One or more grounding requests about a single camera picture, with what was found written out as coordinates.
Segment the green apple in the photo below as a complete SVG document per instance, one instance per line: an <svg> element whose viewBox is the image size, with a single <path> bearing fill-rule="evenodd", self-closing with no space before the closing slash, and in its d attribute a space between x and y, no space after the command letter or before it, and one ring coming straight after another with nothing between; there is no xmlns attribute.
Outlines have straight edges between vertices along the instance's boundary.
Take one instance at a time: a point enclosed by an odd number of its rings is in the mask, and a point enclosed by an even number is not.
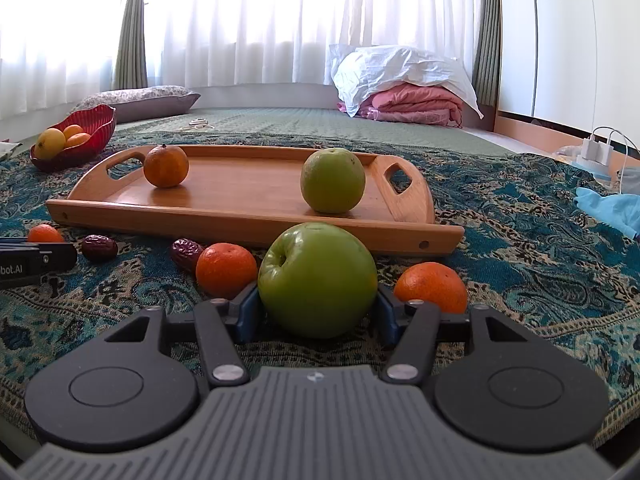
<svg viewBox="0 0 640 480"><path fill-rule="evenodd" d="M376 297L373 257L355 236L320 222L284 231L258 272L269 316L302 337L331 338L354 328Z"/></svg>
<svg viewBox="0 0 640 480"><path fill-rule="evenodd" d="M302 196L319 213L343 214L356 207L365 181L362 163L344 148L318 150L300 173Z"/></svg>

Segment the white pillowcase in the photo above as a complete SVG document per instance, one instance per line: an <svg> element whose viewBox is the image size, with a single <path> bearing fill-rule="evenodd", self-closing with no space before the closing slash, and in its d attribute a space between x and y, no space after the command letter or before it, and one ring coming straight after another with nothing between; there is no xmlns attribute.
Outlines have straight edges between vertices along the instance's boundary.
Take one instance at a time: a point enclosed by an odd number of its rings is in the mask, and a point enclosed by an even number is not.
<svg viewBox="0 0 640 480"><path fill-rule="evenodd" d="M407 82L418 86L442 86L482 118L471 81L462 65L453 58L401 45L356 48L331 45L329 53L332 79L351 117L370 95Z"/></svg>

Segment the fruit bowl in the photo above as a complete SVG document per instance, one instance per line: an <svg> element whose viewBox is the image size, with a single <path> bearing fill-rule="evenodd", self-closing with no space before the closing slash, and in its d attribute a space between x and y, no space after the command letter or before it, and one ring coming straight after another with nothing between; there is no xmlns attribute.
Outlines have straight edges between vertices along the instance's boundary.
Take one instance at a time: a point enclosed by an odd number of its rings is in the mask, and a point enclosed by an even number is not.
<svg viewBox="0 0 640 480"><path fill-rule="evenodd" d="M29 151L29 157L33 165L40 171L50 173L51 171L66 170L74 166L82 166L98 155L107 145L114 130L116 129L116 110L105 104L97 105L88 110L78 110L73 112L64 121L50 126L63 131L71 124L82 126L84 131L91 135L91 138L79 146L65 148L51 160L42 160L33 155L33 146Z"/></svg>

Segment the white cable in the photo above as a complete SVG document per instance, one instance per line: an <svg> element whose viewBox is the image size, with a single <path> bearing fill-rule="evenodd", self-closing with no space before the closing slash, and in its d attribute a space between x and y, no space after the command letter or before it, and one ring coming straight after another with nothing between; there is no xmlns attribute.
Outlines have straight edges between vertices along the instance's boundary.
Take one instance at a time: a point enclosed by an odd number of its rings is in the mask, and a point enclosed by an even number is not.
<svg viewBox="0 0 640 480"><path fill-rule="evenodd" d="M610 146L611 145L611 136L614 133L620 134L624 139L625 139L625 160L622 163L622 169L620 170L620 189L618 190L618 193L620 195L622 195L622 178L625 176L625 168L626 168L626 158L629 156L629 145L627 142L631 142L631 145L636 149L636 152L640 152L640 150L638 150L638 147L636 146L635 142L633 142L631 139L629 139L624 133L622 133L620 130L617 130L615 128L612 128L611 126L598 126L597 128L595 128L592 132L591 135L595 136L595 133L597 130L601 130L601 129L607 129L610 130L609 132L609 138L607 139L607 144Z"/></svg>

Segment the blue cloth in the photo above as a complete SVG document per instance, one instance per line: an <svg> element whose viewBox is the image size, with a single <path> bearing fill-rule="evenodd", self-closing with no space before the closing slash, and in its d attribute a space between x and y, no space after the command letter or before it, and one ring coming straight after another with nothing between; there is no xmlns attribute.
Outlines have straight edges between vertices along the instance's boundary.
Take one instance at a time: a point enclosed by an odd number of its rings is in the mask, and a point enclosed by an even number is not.
<svg viewBox="0 0 640 480"><path fill-rule="evenodd" d="M640 232L640 195L600 196L593 189L578 187L575 201L587 215L616 228L632 240Z"/></svg>

